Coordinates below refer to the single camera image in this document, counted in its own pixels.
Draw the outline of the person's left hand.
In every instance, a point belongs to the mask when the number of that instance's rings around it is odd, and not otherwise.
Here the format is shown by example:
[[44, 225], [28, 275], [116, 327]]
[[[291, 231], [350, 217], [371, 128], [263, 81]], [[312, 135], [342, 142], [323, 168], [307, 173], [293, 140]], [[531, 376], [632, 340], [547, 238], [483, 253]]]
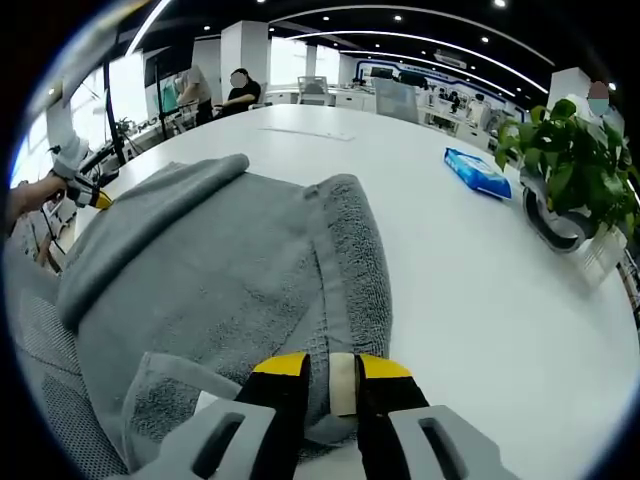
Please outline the person's left hand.
[[61, 201], [67, 190], [67, 181], [64, 178], [51, 173], [42, 180], [45, 193], [45, 202], [57, 203]]

